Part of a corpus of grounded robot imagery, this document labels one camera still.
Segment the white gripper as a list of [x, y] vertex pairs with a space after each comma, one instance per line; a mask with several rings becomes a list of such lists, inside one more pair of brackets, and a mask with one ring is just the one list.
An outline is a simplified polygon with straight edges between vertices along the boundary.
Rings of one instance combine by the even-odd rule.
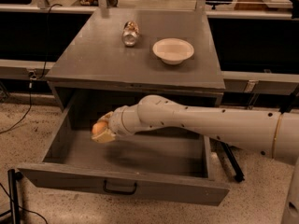
[[114, 141], [115, 137], [117, 136], [121, 137], [128, 135], [129, 133], [122, 121], [122, 115], [124, 111], [125, 106], [122, 106], [117, 108], [115, 111], [110, 111], [104, 116], [100, 117], [97, 121], [108, 123], [108, 129], [105, 129], [100, 133], [93, 134], [92, 140], [94, 142], [104, 144]]

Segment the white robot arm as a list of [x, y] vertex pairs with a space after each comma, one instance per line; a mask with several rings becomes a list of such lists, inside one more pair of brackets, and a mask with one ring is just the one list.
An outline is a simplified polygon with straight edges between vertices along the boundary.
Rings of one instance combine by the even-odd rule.
[[281, 224], [299, 224], [299, 115], [180, 105], [159, 95], [110, 111], [93, 125], [92, 140], [107, 143], [121, 136], [177, 127], [294, 166]]

